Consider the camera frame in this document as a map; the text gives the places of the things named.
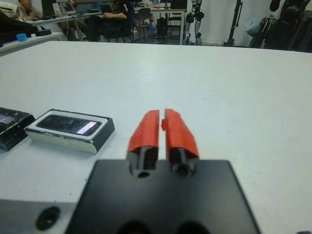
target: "computer monitor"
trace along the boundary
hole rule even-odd
[[[56,0],[41,0],[42,12],[44,16],[54,16],[53,3],[56,3]]]
[[[186,9],[187,0],[172,0],[170,8],[171,9]]]
[[[160,3],[171,3],[173,0],[160,0]]]

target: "screw hole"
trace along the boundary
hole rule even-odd
[[[132,221],[125,224],[118,234],[150,234],[150,231],[141,222]]]
[[[50,207],[43,210],[36,220],[38,230],[44,231],[51,228],[59,218],[60,210],[58,207]]]
[[[189,168],[187,165],[185,164],[180,164],[178,165],[177,169],[176,169],[176,174],[179,177],[186,177],[189,174]]]
[[[139,178],[145,178],[145,177],[148,177],[150,174],[148,173],[148,172],[140,172],[139,174],[138,174],[138,176],[137,177],[139,177]]]
[[[199,223],[187,222],[179,227],[177,234],[209,234],[209,231]]]

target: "smartphone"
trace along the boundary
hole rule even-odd
[[[101,123],[96,121],[50,115],[39,122],[36,126],[65,133],[90,136],[99,128],[100,125]]]

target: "table surface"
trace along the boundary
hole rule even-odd
[[[101,15],[101,12],[95,12],[95,13],[85,13],[85,14],[80,14],[80,15],[76,15],[76,16],[62,16],[62,17],[56,17],[54,19],[47,19],[47,20],[37,20],[37,21],[27,21],[27,23],[30,23],[34,26],[36,25],[43,25],[43,24],[48,24],[48,23],[58,23],[58,22],[64,22],[68,20],[71,20],[72,17],[75,17],[76,19],[83,19],[83,18],[87,18],[89,16],[92,15]]]
[[[7,42],[7,43],[4,43],[3,47],[0,48],[0,52],[7,51],[13,48],[20,47],[20,46],[25,46],[25,45],[32,44],[32,43],[38,43],[40,41],[44,41],[47,39],[57,38],[61,35],[62,33],[52,33],[50,35],[41,36],[41,37],[31,37],[31,38],[28,38],[28,40],[22,41],[22,42],[19,42],[18,40]]]
[[[1,107],[36,118],[51,108],[112,117],[116,131],[97,155],[29,138],[1,152],[0,198],[78,201],[97,159],[125,158],[144,114],[173,108],[202,159],[232,163],[263,233],[312,231],[311,59],[248,48],[53,41],[1,57]],[[161,132],[159,158],[164,140]]]

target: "laptop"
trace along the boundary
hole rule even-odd
[[[66,15],[80,15],[81,13],[76,12],[71,3],[68,2],[60,2],[59,3],[62,12]]]
[[[112,9],[110,7],[110,5],[100,5],[102,13],[111,13]]]

